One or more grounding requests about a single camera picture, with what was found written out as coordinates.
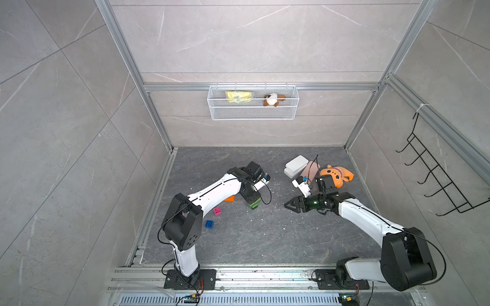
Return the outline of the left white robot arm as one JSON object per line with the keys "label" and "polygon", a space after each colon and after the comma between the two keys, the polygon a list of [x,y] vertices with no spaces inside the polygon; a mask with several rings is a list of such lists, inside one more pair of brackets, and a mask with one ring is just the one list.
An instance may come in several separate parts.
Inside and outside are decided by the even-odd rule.
{"label": "left white robot arm", "polygon": [[271,177],[262,167],[250,162],[233,167],[218,181],[191,195],[176,194],[167,209],[160,229],[174,250],[174,270],[186,281],[199,275],[195,244],[202,233],[204,217],[231,196],[241,195],[255,209],[262,201],[260,189],[268,187]]}

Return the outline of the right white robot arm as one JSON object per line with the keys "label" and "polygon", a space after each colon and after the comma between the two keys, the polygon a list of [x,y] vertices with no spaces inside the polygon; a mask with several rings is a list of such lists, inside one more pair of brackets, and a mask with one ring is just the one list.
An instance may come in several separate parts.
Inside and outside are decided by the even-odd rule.
{"label": "right white robot arm", "polygon": [[314,271],[317,283],[333,281],[344,289],[365,288],[367,282],[388,284],[397,291],[439,282],[436,265],[430,252],[433,243],[417,228],[404,228],[367,208],[354,195],[339,192],[332,178],[315,180],[319,193],[314,195],[306,178],[293,180],[293,186],[302,194],[284,206],[296,213],[316,210],[321,214],[332,212],[346,219],[370,236],[382,249],[378,258],[351,257],[339,260],[333,271],[323,276]]}

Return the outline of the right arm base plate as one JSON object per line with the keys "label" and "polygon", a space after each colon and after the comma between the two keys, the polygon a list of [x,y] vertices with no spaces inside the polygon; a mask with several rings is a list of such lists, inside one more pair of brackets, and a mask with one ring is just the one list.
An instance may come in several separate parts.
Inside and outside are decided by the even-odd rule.
{"label": "right arm base plate", "polygon": [[370,289],[366,280],[353,280],[343,270],[316,269],[311,279],[317,283],[320,290],[365,290]]}

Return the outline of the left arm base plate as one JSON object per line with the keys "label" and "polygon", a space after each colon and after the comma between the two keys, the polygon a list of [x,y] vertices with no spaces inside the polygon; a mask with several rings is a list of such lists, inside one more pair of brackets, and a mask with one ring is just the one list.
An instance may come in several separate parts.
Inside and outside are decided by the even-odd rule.
{"label": "left arm base plate", "polygon": [[216,273],[214,269],[197,269],[193,274],[186,277],[176,270],[169,270],[166,273],[165,289],[198,289],[213,290],[216,284]]}

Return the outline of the dark green lego brick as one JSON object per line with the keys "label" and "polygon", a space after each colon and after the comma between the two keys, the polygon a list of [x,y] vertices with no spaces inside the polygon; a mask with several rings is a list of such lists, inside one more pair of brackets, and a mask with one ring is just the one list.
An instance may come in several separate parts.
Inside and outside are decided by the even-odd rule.
{"label": "dark green lego brick", "polygon": [[257,201],[254,201],[253,203],[249,204],[249,206],[253,210],[253,209],[256,209],[260,203],[261,203],[261,201],[257,200]]}

